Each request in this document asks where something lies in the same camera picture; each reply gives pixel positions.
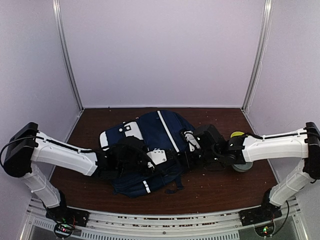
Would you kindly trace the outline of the navy blue student backpack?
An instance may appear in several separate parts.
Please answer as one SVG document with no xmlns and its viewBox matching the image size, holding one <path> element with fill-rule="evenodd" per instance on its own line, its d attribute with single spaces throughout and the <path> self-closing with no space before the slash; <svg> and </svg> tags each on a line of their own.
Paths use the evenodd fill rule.
<svg viewBox="0 0 320 240">
<path fill-rule="evenodd" d="M 104 160 L 96 176 L 108 180 L 113 194 L 137 198 L 170 183 L 183 190 L 181 175 L 194 165 L 195 127 L 180 114 L 157 110 L 124 121 L 99 135 Z"/>
</svg>

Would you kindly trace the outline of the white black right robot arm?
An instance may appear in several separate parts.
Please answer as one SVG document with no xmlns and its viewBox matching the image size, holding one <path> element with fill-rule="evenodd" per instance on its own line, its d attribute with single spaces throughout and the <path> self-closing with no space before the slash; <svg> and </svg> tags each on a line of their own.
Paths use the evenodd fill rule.
<svg viewBox="0 0 320 240">
<path fill-rule="evenodd" d="M 201 151 L 206 160 L 226 166 L 246 165 L 265 159 L 299 158 L 287 177 L 269 189 L 256 210 L 259 220 L 268 220 L 285 201 L 308 183 L 320 178 L 320 130 L 314 122 L 291 132 L 256 135 L 242 133 L 225 140 L 214 125 L 183 130 L 181 135 L 193 151 Z"/>
</svg>

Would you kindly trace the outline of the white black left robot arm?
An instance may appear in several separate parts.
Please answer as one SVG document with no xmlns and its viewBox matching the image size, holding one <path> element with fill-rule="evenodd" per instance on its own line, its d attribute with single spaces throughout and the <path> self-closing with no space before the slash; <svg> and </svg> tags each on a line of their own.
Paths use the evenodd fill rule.
<svg viewBox="0 0 320 240">
<path fill-rule="evenodd" d="M 11 177 L 21 179 L 61 222 L 72 218 L 65 195 L 49 183 L 38 163 L 73 170 L 84 176 L 116 179 L 126 173 L 152 174 L 156 163 L 136 123 L 107 130 L 99 136 L 100 147 L 82 148 L 56 140 L 30 122 L 0 150 L 0 165 Z"/>
</svg>

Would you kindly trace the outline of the pale blue ceramic bowl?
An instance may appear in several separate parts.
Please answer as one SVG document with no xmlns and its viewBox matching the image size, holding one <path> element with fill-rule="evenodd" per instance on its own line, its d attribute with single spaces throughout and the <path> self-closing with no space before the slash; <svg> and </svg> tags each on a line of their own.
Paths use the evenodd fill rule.
<svg viewBox="0 0 320 240">
<path fill-rule="evenodd" d="M 246 164 L 233 164 L 232 165 L 232 168 L 239 173 L 245 173 L 245 172 L 249 171 L 252 167 L 253 167 L 252 162 L 249 162 Z"/>
</svg>

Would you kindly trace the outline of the yellow green bowl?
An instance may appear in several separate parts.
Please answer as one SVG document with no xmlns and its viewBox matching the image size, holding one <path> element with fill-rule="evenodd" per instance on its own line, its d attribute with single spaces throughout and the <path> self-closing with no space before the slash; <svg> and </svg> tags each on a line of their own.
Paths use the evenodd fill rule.
<svg viewBox="0 0 320 240">
<path fill-rule="evenodd" d="M 243 136 L 243 135 L 245 135 L 244 132 L 242 132 L 242 131 L 235 131 L 235 132 L 233 132 L 233 133 L 230 135 L 230 138 L 239 137 L 239 136 Z"/>
</svg>

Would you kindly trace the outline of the aluminium front rail frame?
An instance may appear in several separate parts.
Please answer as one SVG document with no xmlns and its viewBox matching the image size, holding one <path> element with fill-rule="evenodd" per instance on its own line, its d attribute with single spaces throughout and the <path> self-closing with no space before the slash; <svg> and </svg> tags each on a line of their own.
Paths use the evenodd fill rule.
<svg viewBox="0 0 320 240">
<path fill-rule="evenodd" d="M 308 240 L 308 230 L 295 198 L 271 221 L 243 225 L 239 210 L 209 213 L 141 215 L 90 210 L 85 227 L 77 226 L 69 240 L 263 240 L 262 231 L 275 228 L 272 240 Z"/>
</svg>

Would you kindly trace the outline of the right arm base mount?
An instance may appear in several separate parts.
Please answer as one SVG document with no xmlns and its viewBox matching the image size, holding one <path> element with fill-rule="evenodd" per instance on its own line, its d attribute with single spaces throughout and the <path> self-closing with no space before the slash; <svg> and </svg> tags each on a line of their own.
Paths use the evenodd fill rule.
<svg viewBox="0 0 320 240">
<path fill-rule="evenodd" d="M 261 224 L 258 226 L 255 226 L 255 233 L 264 239 L 272 238 L 275 236 L 278 232 L 282 230 L 284 225 L 287 222 L 287 219 L 289 217 L 290 213 L 290 205 L 288 200 L 286 200 L 286 207 L 287 207 L 287 213 L 285 216 L 284 221 L 282 222 L 281 226 L 276 228 L 276 224 L 274 220 L 276 218 L 282 217 L 283 214 L 281 212 L 281 207 L 273 205 L 270 203 L 270 193 L 271 188 L 269 188 L 263 195 L 261 205 L 258 207 L 253 207 L 245 210 L 241 210 L 238 212 L 239 219 L 241 221 L 242 226 L 249 226 L 249 225 L 256 225 L 260 224 L 262 222 L 269 223 Z"/>
</svg>

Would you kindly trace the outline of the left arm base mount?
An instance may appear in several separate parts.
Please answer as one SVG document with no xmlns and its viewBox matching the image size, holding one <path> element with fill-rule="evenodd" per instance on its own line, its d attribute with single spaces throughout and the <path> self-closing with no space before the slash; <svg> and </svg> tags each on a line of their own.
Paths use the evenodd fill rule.
<svg viewBox="0 0 320 240">
<path fill-rule="evenodd" d="M 48 208 L 42 204 L 46 210 L 46 217 L 55 222 L 53 233 L 59 240 L 69 238 L 74 232 L 79 231 L 76 227 L 86 227 L 90 213 L 86 210 L 75 209 L 67 206 L 64 193 L 58 191 L 60 196 L 59 205 Z"/>
</svg>

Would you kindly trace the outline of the right aluminium corner post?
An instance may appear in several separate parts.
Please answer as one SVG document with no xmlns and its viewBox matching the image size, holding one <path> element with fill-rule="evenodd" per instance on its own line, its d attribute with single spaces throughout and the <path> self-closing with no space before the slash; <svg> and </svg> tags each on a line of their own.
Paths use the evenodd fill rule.
<svg viewBox="0 0 320 240">
<path fill-rule="evenodd" d="M 247 87 L 247 91 L 245 94 L 245 98 L 242 105 L 242 111 L 246 114 L 250 111 L 250 106 L 252 104 L 254 94 L 256 91 L 256 87 L 258 84 L 260 71 L 262 68 L 262 60 L 264 56 L 264 52 L 267 47 L 267 40 L 270 31 L 270 24 L 272 18 L 272 9 L 273 9 L 273 0 L 265 0 L 264 7 L 263 7 L 263 14 L 262 14 L 262 21 L 261 21 L 261 28 L 258 38 L 257 49 L 254 57 L 253 67 L 249 79 L 249 84 Z"/>
</svg>

